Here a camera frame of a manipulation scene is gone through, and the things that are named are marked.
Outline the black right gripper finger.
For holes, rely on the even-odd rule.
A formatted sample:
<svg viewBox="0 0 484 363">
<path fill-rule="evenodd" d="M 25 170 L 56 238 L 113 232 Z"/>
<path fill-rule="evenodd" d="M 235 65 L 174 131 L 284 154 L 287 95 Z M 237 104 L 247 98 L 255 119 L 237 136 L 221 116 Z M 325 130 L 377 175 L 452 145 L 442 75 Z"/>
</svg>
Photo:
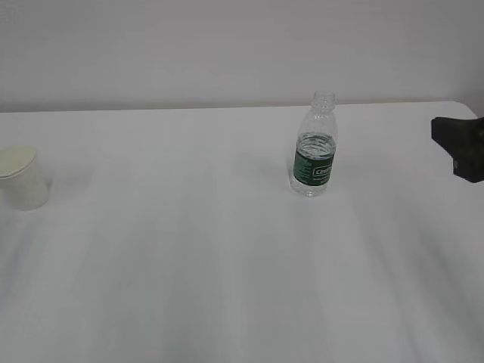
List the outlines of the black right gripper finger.
<svg viewBox="0 0 484 363">
<path fill-rule="evenodd" d="M 471 183 L 483 181 L 483 118 L 436 117 L 431 138 L 452 158 L 454 175 Z"/>
</svg>

